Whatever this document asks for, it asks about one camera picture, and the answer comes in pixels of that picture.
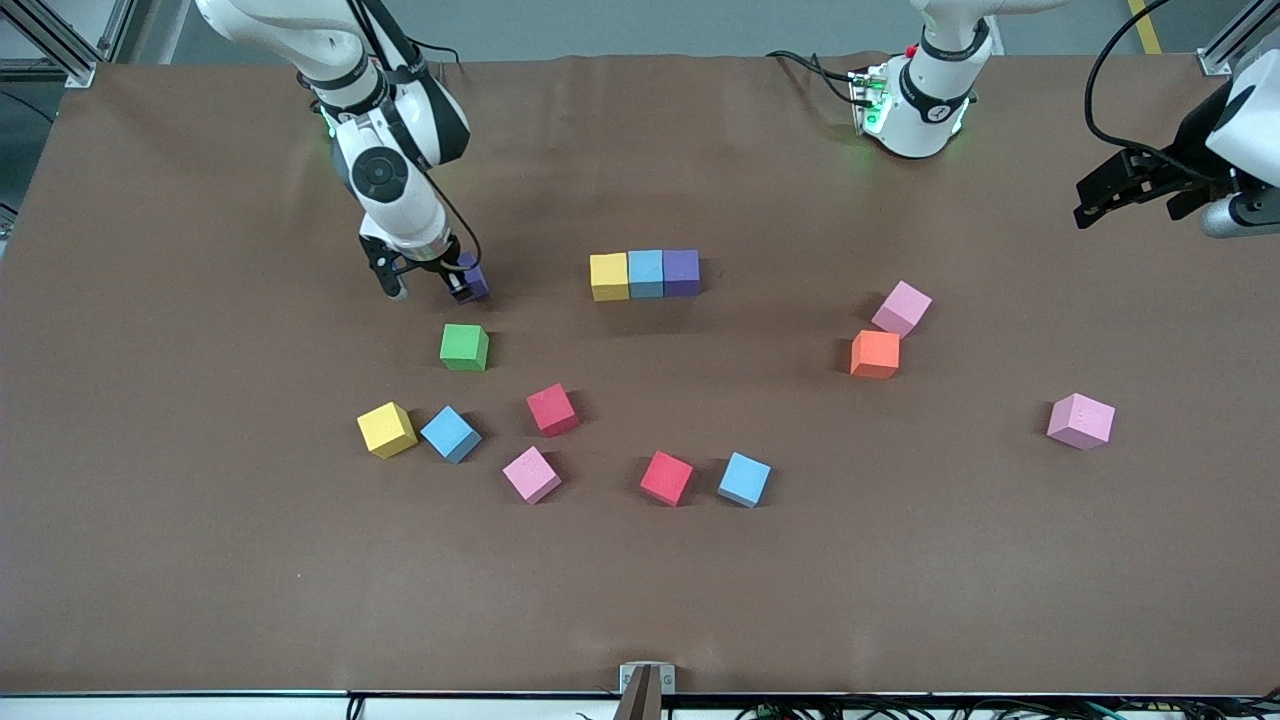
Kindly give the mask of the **green foam cube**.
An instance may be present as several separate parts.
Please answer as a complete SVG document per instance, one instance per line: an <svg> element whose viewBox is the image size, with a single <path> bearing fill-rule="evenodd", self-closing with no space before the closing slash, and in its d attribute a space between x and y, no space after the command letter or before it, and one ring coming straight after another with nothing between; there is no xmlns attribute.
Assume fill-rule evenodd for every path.
<svg viewBox="0 0 1280 720"><path fill-rule="evenodd" d="M440 363L452 372L485 372L489 334L476 324L445 324L439 348Z"/></svg>

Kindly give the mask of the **yellow foam cube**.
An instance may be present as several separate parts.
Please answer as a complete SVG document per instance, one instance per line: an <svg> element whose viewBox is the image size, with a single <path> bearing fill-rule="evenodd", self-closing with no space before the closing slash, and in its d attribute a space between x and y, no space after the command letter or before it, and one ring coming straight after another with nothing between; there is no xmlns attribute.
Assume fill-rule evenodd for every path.
<svg viewBox="0 0 1280 720"><path fill-rule="evenodd" d="M379 459L393 457L419 442L408 413L396 402L360 415L357 423L367 451Z"/></svg>
<svg viewBox="0 0 1280 720"><path fill-rule="evenodd" d="M589 279L591 297L595 302L628 300L628 255L626 252L590 255Z"/></svg>

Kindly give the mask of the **pink foam cube with dimples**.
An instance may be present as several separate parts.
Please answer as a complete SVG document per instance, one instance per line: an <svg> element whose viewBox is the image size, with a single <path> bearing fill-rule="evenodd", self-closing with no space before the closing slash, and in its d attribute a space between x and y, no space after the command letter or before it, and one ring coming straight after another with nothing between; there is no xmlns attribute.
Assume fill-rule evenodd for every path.
<svg viewBox="0 0 1280 720"><path fill-rule="evenodd" d="M1073 393L1052 405L1046 436L1078 450L1098 448L1110 442L1116 409Z"/></svg>

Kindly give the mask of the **red foam cube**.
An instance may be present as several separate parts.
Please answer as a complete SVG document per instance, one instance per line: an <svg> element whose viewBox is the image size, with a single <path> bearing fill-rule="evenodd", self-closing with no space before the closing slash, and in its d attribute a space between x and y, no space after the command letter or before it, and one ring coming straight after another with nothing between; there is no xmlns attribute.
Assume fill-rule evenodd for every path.
<svg viewBox="0 0 1280 720"><path fill-rule="evenodd" d="M579 414L561 383L527 396L526 405L543 437L557 437L580 425Z"/></svg>
<svg viewBox="0 0 1280 720"><path fill-rule="evenodd" d="M650 498L677 507L684 497L694 468L689 462L669 454L658 451L653 455L640 480L640 491Z"/></svg>

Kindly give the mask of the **orange foam cube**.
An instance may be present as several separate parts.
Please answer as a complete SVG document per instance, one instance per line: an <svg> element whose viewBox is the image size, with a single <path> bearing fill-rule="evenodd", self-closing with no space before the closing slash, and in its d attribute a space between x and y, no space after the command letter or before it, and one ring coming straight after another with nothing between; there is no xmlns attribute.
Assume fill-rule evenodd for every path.
<svg viewBox="0 0 1280 720"><path fill-rule="evenodd" d="M900 334L860 331L851 342L850 375L870 379L892 378L900 369Z"/></svg>

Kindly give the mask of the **aluminium frame profile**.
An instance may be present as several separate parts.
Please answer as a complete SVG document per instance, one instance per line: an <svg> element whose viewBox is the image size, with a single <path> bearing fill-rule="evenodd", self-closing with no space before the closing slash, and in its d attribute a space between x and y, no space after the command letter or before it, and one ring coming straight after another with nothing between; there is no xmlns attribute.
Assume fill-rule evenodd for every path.
<svg viewBox="0 0 1280 720"><path fill-rule="evenodd" d="M1276 47L1280 0L1249 0L1196 55L1204 76L1230 76Z"/></svg>
<svg viewBox="0 0 1280 720"><path fill-rule="evenodd" d="M0 79L87 88L151 0L0 0Z"/></svg>

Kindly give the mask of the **blue foam cube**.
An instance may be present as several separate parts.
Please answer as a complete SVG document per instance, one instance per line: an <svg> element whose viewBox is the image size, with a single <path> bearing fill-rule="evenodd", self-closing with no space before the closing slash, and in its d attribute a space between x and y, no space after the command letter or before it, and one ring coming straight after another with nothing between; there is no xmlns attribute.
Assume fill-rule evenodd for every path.
<svg viewBox="0 0 1280 720"><path fill-rule="evenodd" d="M419 434L451 464L461 464L483 442L483 436L449 405L436 413Z"/></svg>
<svg viewBox="0 0 1280 720"><path fill-rule="evenodd" d="M627 278L630 299L662 299L666 293L663 251L627 251Z"/></svg>
<svg viewBox="0 0 1280 720"><path fill-rule="evenodd" d="M771 465L733 452L724 465L716 493L739 506L754 509L762 501L771 473Z"/></svg>

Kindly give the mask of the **brown table mat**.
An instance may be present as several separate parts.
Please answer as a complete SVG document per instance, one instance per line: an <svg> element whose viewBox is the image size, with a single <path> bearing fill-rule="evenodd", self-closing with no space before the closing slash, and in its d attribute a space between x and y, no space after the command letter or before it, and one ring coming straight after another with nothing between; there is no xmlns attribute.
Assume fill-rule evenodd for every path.
<svg viewBox="0 0 1280 720"><path fill-rule="evenodd" d="M1079 231L1089 67L992 60L927 161L771 59L451 68L465 306L381 293L292 70L101 69L0 263L0 693L1280 685L1280 238L1161 202ZM595 302L589 256L643 249L696 249L700 293ZM899 372L850 375L900 281L933 302ZM449 323L485 372L440 363ZM1107 445L1046 436L1073 393ZM388 402L419 442L379 459ZM461 464L419 434L445 405ZM530 446L536 505L502 471ZM733 452L772 466L754 509L716 493Z"/></svg>

